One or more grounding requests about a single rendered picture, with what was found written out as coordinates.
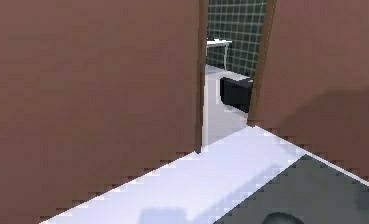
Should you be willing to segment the black bin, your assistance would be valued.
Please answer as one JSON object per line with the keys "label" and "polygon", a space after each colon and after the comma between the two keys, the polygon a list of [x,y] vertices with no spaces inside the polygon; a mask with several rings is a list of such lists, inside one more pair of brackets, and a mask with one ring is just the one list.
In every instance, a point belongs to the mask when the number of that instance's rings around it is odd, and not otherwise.
{"label": "black bin", "polygon": [[249,112],[253,82],[249,79],[220,79],[220,97],[225,105],[235,107],[245,113]]}

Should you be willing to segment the dark round object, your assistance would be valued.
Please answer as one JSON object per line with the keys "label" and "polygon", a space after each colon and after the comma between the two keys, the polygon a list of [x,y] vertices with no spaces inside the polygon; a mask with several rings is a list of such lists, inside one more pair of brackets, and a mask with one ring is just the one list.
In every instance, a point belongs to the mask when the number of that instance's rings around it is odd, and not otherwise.
{"label": "dark round object", "polygon": [[282,212],[268,214],[261,224],[304,224],[299,218]]}

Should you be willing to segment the dark grey rug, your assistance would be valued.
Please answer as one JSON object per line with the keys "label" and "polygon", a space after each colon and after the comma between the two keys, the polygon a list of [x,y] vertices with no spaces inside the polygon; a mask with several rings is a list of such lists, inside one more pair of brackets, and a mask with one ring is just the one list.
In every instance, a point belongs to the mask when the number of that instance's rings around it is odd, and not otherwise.
{"label": "dark grey rug", "polygon": [[264,224],[271,213],[303,224],[369,224],[369,186],[303,156],[213,224]]}

